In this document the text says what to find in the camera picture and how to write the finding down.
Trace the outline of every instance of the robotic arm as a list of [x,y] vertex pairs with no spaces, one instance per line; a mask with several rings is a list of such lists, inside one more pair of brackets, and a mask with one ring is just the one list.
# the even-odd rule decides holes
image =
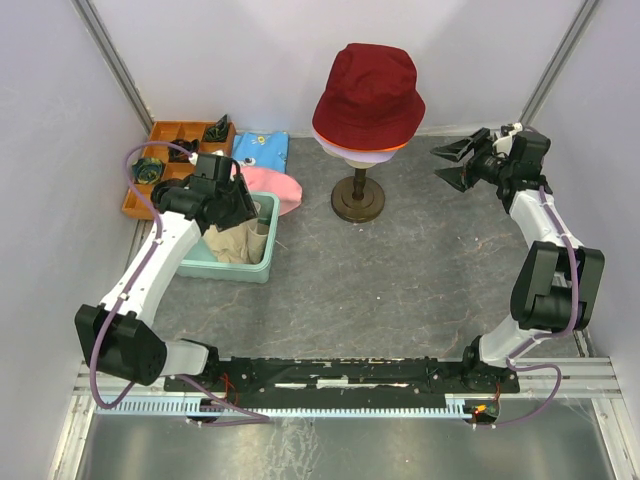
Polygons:
[[[236,172],[231,179],[233,165]],[[193,175],[156,185],[151,200],[160,212],[160,225],[156,222],[124,276],[100,304],[82,305],[75,318],[89,364],[99,331],[111,315],[97,369],[142,385],[159,376],[197,375],[207,361],[217,361],[214,347],[162,341],[151,329],[153,319],[180,262],[209,227],[226,230],[257,216],[237,162],[218,155],[200,154]]]
[[578,318],[574,330],[591,318],[602,277],[604,256],[585,248],[558,214],[551,189],[541,174],[550,140],[522,124],[503,126],[491,135],[486,128],[471,137],[438,147],[432,153],[453,162],[472,154],[462,167],[436,170],[436,175],[464,192],[479,180],[496,185],[496,195],[522,230],[529,254],[511,295],[511,314],[491,333],[467,348],[470,368],[507,367],[531,348],[569,326],[572,299],[568,252],[574,250],[579,279]]

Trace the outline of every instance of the wooden organizer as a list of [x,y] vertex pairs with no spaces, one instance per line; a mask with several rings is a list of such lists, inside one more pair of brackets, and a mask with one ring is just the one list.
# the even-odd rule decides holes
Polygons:
[[[149,141],[161,140],[163,142],[172,142],[176,138],[182,138],[188,141],[198,139],[200,140],[198,153],[212,153],[216,150],[222,150],[225,155],[231,156],[233,139],[236,135],[236,128],[233,123],[229,124],[229,134],[227,135],[226,142],[210,143],[202,141],[205,130],[215,125],[215,123],[216,122],[156,122],[153,125],[153,130],[151,130],[151,135],[149,135]],[[156,157],[162,160],[162,163],[165,164],[162,181],[170,178],[183,179],[195,170],[195,167],[190,163],[170,162],[168,147],[147,147],[141,156]],[[149,201],[151,201],[151,191],[154,186],[155,185],[136,184],[138,190],[140,190]],[[132,218],[138,218],[140,220],[153,219],[149,209],[144,206],[131,189],[129,189],[124,199],[122,211]]]

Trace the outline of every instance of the white wall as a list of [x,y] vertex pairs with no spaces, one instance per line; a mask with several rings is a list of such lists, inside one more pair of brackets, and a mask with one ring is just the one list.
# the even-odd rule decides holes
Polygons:
[[569,228],[605,254],[589,329],[640,432],[638,19],[639,2],[601,3],[534,125],[551,138],[545,170]]
[[41,480],[78,371],[75,312],[131,245],[119,162],[144,133],[68,0],[3,5],[0,59],[0,478]]
[[333,59],[350,42],[411,54],[423,128],[514,121],[581,3],[94,0],[156,119],[228,111],[240,128],[294,133],[309,131]]

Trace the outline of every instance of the beige cloth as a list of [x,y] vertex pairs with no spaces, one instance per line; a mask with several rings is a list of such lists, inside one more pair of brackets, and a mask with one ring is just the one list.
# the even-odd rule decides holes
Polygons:
[[[259,213],[261,205],[254,205]],[[223,232],[211,226],[202,239],[219,262],[255,265],[262,261],[268,235],[269,226],[253,218]]]

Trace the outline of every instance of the red hat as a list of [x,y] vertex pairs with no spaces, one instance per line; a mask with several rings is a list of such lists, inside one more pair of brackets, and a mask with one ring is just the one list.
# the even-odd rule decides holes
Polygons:
[[426,107],[416,67],[404,50],[350,43],[338,53],[313,128],[336,145],[363,151],[396,148],[416,133]]

